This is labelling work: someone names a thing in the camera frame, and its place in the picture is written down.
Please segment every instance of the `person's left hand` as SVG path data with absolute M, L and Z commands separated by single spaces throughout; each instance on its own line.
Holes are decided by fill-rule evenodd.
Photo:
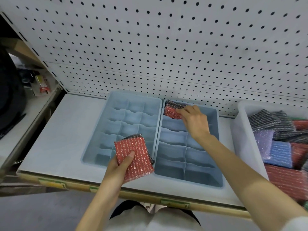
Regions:
M 118 165 L 116 156 L 114 156 L 107 167 L 104 179 L 99 187 L 98 193 L 102 194 L 109 208 L 113 208 L 118 200 L 121 186 L 124 182 L 124 176 L 127 168 L 132 163 L 135 152 L 127 155 L 124 161 Z

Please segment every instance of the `white sleeve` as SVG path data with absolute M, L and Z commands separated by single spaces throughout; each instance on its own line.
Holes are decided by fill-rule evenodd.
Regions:
M 306 231 L 308 230 L 308 217 L 297 217 L 290 220 L 281 231 Z

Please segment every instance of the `person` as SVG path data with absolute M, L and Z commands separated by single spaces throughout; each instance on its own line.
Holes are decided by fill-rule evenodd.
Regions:
M 308 213 L 288 195 L 250 168 L 210 134 L 207 117 L 198 106 L 176 109 L 191 136 L 210 154 L 233 191 L 261 230 L 302 231 L 308 229 Z M 102 183 L 76 230 L 102 230 L 115 206 L 132 151 L 121 163 L 112 159 Z M 203 230 L 187 211 L 162 208 L 150 214 L 139 203 L 117 207 L 106 230 Z

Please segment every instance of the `hand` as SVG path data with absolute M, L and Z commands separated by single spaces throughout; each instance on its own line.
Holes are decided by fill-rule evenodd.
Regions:
M 188 105 L 182 109 L 176 109 L 176 112 L 181 115 L 188 132 L 197 142 L 210 135 L 208 119 L 200 112 L 197 105 Z
M 107 167 L 104 179 L 99 187 L 99 193 L 108 202 L 109 208 L 113 208 L 118 200 L 121 186 L 124 182 L 124 176 L 127 168 L 132 163 L 135 152 L 127 155 L 124 161 L 118 165 L 116 156 L 114 156 Z

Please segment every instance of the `white shelf surface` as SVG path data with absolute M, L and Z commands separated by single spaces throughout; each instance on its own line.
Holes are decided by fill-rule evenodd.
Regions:
M 46 96 L 37 97 L 33 95 L 32 90 L 26 89 L 27 104 L 23 112 L 26 113 L 25 117 L 0 140 L 0 167 L 54 95 L 54 91 Z
M 19 170 L 100 183 L 106 167 L 84 164 L 81 156 L 106 100 L 67 94 L 34 143 Z M 230 124 L 219 118 L 220 141 L 234 151 Z M 209 187 L 154 173 L 128 182 L 126 188 L 243 206 L 224 178 L 222 188 Z

